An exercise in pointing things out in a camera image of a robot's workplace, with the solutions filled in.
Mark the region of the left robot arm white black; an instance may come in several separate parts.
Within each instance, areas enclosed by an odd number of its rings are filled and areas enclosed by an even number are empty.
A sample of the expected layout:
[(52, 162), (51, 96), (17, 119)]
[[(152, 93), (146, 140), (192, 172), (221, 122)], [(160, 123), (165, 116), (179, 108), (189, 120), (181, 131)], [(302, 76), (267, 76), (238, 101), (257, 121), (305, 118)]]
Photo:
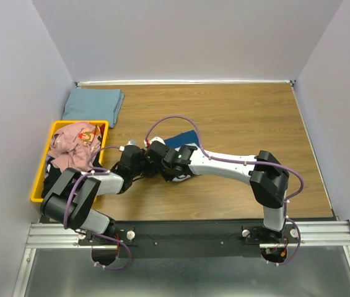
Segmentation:
[(162, 156), (147, 148), (126, 145), (121, 157), (110, 168), (97, 167), (89, 172), (68, 168), (61, 173), (40, 205), (42, 215), (61, 223), (65, 229), (87, 231), (100, 244), (113, 238), (133, 244), (133, 229), (119, 230), (115, 220), (92, 209), (97, 196), (122, 194), (141, 178), (151, 178), (162, 171)]

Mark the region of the dark blue t-shirt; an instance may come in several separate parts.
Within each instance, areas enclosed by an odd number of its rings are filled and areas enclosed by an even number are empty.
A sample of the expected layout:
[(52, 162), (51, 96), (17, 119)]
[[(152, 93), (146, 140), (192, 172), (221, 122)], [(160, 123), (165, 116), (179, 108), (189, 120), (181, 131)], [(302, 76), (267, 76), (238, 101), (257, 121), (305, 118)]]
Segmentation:
[(200, 146), (199, 139), (196, 131), (190, 130), (187, 132), (182, 132), (176, 136), (164, 140), (165, 145), (177, 149), (182, 145), (195, 145)]

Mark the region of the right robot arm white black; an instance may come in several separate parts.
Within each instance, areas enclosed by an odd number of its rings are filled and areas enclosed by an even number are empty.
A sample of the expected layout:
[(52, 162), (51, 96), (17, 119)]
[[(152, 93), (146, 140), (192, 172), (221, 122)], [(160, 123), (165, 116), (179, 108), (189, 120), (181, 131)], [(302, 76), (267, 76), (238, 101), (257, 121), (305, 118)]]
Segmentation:
[(261, 226), (250, 227), (249, 233), (243, 231), (242, 236), (270, 243), (283, 237), (289, 173), (271, 153), (261, 151), (257, 156), (204, 153), (193, 144), (171, 148), (155, 140), (148, 146), (145, 158), (166, 181), (211, 175), (249, 185), (255, 200), (263, 206), (264, 217)]

